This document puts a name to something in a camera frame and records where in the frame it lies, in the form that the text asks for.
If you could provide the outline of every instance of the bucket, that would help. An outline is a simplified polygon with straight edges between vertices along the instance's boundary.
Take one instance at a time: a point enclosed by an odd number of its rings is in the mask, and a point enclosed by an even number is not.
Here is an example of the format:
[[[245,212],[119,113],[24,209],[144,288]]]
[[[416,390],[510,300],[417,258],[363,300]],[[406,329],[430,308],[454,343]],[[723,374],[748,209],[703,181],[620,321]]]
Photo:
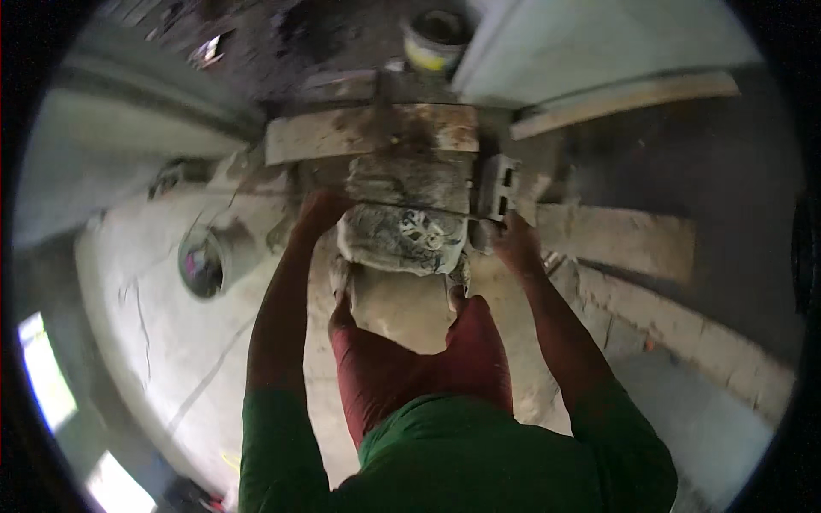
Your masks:
[[[462,16],[434,9],[403,20],[405,55],[417,70],[449,76],[470,40]]]
[[[193,226],[177,251],[177,269],[198,300],[224,295],[262,259],[254,237],[241,222],[225,228]]]

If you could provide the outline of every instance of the hand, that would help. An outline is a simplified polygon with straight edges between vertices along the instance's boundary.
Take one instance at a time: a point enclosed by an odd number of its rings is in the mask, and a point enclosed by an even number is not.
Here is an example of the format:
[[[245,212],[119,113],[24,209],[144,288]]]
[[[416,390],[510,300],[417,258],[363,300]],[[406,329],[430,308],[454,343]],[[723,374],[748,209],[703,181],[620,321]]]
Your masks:
[[[302,201],[295,230],[319,238],[339,221],[356,202],[328,189],[315,190]]]
[[[504,225],[489,220],[481,224],[490,238],[493,252],[513,274],[528,278],[544,273],[539,234],[517,212],[509,211]]]

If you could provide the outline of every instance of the wooden board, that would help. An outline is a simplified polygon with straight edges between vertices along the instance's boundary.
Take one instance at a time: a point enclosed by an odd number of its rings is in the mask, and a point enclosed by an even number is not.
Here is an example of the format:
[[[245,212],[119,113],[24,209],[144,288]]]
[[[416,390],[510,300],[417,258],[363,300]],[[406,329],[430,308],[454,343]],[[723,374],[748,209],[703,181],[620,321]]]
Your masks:
[[[724,71],[664,76],[609,85],[544,104],[542,112],[511,125],[511,139],[526,139],[562,126],[633,108],[738,94],[740,92],[736,82]]]
[[[579,297],[646,332],[778,426],[796,375],[751,340],[643,287],[585,266],[576,268]]]
[[[541,204],[536,227],[547,250],[680,283],[690,280],[692,221],[622,208]]]
[[[422,144],[442,151],[479,151],[476,109],[417,103],[316,112],[271,121],[265,164],[371,153],[391,144]]]

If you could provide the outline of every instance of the circular opening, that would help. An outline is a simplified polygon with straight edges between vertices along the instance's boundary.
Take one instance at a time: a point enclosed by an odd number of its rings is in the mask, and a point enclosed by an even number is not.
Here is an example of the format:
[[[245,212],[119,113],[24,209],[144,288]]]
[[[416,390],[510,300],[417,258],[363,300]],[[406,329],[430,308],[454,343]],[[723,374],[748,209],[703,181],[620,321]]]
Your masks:
[[[466,42],[461,18],[452,12],[423,12],[414,20],[413,29],[423,38],[438,44],[459,45]]]
[[[222,256],[208,229],[192,231],[182,241],[179,268],[183,283],[200,299],[210,299],[222,289]]]

